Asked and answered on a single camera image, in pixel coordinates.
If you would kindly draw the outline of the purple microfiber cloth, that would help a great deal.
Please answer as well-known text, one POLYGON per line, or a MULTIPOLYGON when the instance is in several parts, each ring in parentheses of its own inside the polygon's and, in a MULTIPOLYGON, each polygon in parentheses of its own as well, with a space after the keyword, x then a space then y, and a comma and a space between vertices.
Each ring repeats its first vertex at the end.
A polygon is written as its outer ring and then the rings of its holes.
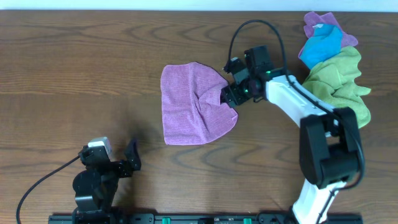
POLYGON ((198 62, 165 66, 160 79, 165 143, 202 145, 232 130, 238 113, 220 100, 227 85, 216 70, 198 62))

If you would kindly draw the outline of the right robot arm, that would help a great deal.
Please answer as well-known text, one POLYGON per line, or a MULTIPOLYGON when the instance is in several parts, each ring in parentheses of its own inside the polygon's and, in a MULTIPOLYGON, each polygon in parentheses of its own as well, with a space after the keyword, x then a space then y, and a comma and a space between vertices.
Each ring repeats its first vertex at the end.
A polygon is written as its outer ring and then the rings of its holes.
POLYGON ((305 181, 297 201, 286 213, 266 212, 258 223, 362 223, 361 215, 327 213, 338 192, 364 170, 356 115, 334 108, 302 87, 283 69, 250 75, 235 73, 220 100, 234 108, 265 99, 278 106, 300 129, 299 163, 305 181))

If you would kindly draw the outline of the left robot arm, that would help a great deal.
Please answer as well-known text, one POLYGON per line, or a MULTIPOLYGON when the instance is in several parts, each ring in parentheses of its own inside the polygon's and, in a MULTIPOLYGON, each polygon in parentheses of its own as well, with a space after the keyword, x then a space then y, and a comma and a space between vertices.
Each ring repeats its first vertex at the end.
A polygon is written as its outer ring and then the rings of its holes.
POLYGON ((78 153, 86 167, 73 180, 77 208, 73 223, 128 223, 129 218, 113 207, 119 180, 132 177, 141 169, 135 139, 124 150, 125 159, 111 161, 111 146, 107 137, 92 139, 78 153))

